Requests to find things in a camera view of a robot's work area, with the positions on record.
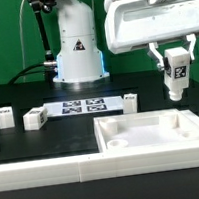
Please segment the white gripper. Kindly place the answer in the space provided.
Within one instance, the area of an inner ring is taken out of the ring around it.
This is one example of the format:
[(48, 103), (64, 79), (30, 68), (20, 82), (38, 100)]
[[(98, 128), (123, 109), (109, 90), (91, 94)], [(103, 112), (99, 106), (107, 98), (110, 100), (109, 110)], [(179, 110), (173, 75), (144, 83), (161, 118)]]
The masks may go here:
[(105, 34), (112, 53), (145, 47), (147, 55), (164, 70), (157, 43), (186, 36), (187, 51), (194, 60), (199, 34), (199, 0), (104, 0)]

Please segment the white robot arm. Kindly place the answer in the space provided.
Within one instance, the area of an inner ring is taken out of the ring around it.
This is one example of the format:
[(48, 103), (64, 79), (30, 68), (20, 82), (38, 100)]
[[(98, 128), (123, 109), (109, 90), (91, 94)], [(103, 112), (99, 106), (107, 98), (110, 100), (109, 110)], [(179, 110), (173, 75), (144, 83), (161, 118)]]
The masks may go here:
[[(82, 83), (104, 78), (102, 53), (97, 49), (94, 18), (87, 4), (56, 0), (61, 50), (56, 57), (62, 83)], [(188, 53), (199, 34), (199, 0), (104, 0), (108, 50), (115, 54), (149, 48), (148, 55), (164, 69), (157, 45), (185, 38)]]

